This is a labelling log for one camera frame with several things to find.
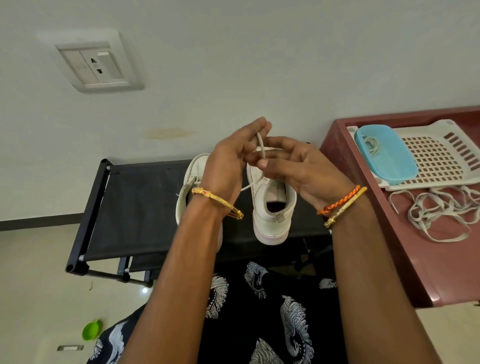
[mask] person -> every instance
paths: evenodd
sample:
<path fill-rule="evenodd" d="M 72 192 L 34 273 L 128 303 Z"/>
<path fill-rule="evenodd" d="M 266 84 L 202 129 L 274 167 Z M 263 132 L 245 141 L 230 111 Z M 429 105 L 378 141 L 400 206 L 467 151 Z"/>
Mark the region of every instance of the person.
<path fill-rule="evenodd" d="M 269 137 L 271 128 L 259 118 L 219 142 L 201 187 L 235 205 L 249 163 L 290 184 L 317 210 L 353 190 L 315 146 Z M 258 132 L 275 148 L 266 159 L 256 152 Z M 148 303 L 102 334 L 89 363 L 441 362 L 366 194 L 332 226 L 336 282 L 322 279 L 320 287 L 315 277 L 289 278 L 254 262 L 214 275 L 218 230 L 228 212 L 194 195 Z"/>

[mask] fingernail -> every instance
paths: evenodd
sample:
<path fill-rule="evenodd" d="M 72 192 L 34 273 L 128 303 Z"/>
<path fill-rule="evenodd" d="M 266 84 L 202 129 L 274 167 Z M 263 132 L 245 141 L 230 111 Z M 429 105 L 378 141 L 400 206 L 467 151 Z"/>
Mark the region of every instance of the fingernail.
<path fill-rule="evenodd" d="M 261 170 L 267 168 L 268 160 L 266 159 L 261 159 L 257 162 L 257 167 L 260 168 Z"/>

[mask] gold bangle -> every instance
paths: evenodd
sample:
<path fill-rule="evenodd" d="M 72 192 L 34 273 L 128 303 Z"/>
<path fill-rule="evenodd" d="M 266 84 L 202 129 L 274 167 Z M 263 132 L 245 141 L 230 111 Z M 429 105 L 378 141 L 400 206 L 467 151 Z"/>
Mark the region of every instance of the gold bangle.
<path fill-rule="evenodd" d="M 223 198 L 218 197 L 217 195 L 214 195 L 212 191 L 207 191 L 204 190 L 202 187 L 194 187 L 192 188 L 192 193 L 193 194 L 202 194 L 205 197 L 209 197 L 214 199 L 215 201 L 221 203 L 223 206 L 228 207 L 231 211 L 228 213 L 228 216 L 231 216 L 233 218 L 236 218 L 237 220 L 243 219 L 243 212 L 235 208 L 232 204 L 229 204 L 227 201 L 225 201 Z"/>
<path fill-rule="evenodd" d="M 333 215 L 331 218 L 327 220 L 327 222 L 324 224 L 326 228 L 330 228 L 334 223 L 335 220 L 345 212 L 347 208 L 350 207 L 351 204 L 355 202 L 357 198 L 359 198 L 365 191 L 367 190 L 367 187 L 362 187 L 360 190 L 351 198 L 349 199 L 340 209 L 339 211 Z"/>

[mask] forearm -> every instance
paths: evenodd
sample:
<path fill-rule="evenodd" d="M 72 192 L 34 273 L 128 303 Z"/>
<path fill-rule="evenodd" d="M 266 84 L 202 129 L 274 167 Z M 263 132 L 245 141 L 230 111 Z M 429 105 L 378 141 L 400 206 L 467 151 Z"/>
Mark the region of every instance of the forearm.
<path fill-rule="evenodd" d="M 440 363 L 396 272 L 373 208 L 361 196 L 333 225 L 350 363 Z"/>
<path fill-rule="evenodd" d="M 218 203 L 189 203 L 120 364 L 195 363 L 222 220 Z"/>

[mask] white shoe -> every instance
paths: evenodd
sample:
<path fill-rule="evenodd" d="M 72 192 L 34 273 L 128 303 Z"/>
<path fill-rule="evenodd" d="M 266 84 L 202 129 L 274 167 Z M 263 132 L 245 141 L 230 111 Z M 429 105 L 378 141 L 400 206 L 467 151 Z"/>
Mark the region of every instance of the white shoe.
<path fill-rule="evenodd" d="M 288 184 L 266 178 L 260 169 L 249 164 L 247 177 L 252 185 L 255 236 L 266 245 L 283 243 L 290 230 L 297 192 Z"/>
<path fill-rule="evenodd" d="M 183 179 L 183 187 L 179 193 L 179 199 L 177 200 L 177 208 L 175 209 L 175 218 L 177 219 L 177 225 L 180 223 L 180 219 L 185 213 L 188 202 L 192 199 L 192 188 L 200 186 L 200 182 L 204 176 L 205 164 L 209 153 L 203 153 L 196 156 L 190 162 L 190 165 L 185 172 L 185 178 Z M 216 251 L 220 250 L 223 240 L 223 226 L 220 225 L 220 231 L 218 232 L 218 244 Z"/>

